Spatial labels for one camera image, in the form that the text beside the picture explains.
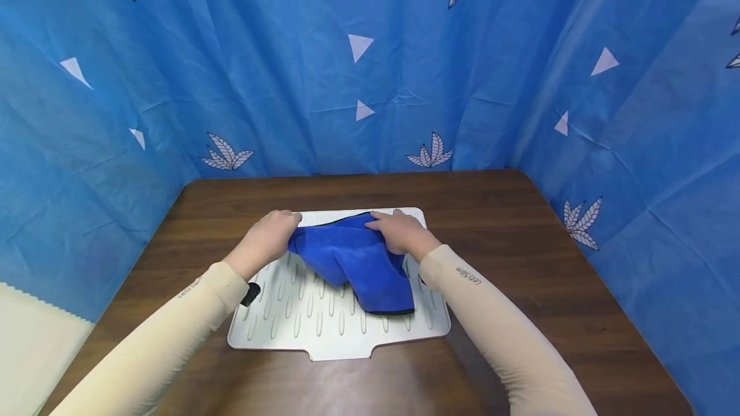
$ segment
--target blue backdrop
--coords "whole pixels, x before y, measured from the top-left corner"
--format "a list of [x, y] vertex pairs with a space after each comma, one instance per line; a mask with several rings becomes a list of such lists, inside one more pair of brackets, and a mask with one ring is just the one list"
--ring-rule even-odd
[[97, 320], [193, 179], [511, 166], [734, 411], [740, 0], [1, 3], [0, 281]]

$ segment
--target brown table surface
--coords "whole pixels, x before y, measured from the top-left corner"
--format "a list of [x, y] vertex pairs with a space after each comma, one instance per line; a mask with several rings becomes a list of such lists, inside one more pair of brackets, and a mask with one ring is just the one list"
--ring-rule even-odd
[[[190, 184], [42, 414], [268, 211], [369, 207], [421, 208], [430, 230], [493, 281], [563, 354], [599, 415], [691, 414], [544, 197], [511, 169]], [[305, 352], [231, 349], [227, 320], [157, 414], [508, 414], [500, 381], [457, 319], [452, 323], [447, 337], [379, 347], [368, 360], [312, 363]]]

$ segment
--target blue towel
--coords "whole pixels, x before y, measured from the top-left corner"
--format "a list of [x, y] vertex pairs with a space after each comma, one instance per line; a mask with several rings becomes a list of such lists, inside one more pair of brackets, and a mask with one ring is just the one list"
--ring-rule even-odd
[[404, 256], [385, 247], [378, 231], [368, 230], [369, 212], [341, 220], [300, 227], [288, 241], [288, 250], [306, 261], [332, 286], [352, 285], [357, 303], [367, 313], [407, 315], [414, 312], [414, 296], [403, 271]]

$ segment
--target drying mat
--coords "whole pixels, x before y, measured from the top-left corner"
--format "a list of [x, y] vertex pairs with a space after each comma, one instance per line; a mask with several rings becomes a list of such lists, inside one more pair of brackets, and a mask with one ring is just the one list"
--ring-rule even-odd
[[[425, 227], [423, 212], [404, 207]], [[368, 210], [303, 212], [301, 226], [320, 225]], [[393, 209], [376, 209], [393, 212]], [[262, 291], [249, 308], [239, 306], [229, 328], [235, 349], [306, 350], [312, 361], [369, 358], [381, 344], [436, 338], [450, 330], [442, 295], [419, 278], [419, 264], [407, 255], [415, 312], [403, 316], [368, 315], [360, 308], [349, 284], [336, 289], [326, 284], [300, 256], [286, 254], [265, 266], [250, 281]]]

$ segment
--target arm sleeve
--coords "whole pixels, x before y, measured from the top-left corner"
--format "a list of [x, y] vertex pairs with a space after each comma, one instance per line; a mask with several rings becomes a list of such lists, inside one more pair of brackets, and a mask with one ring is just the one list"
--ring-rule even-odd
[[228, 264], [211, 265], [112, 349], [52, 416], [152, 414], [195, 349], [248, 290]]
[[568, 364], [496, 286], [449, 246], [429, 252], [420, 274], [445, 296], [508, 392], [512, 416], [597, 414]]

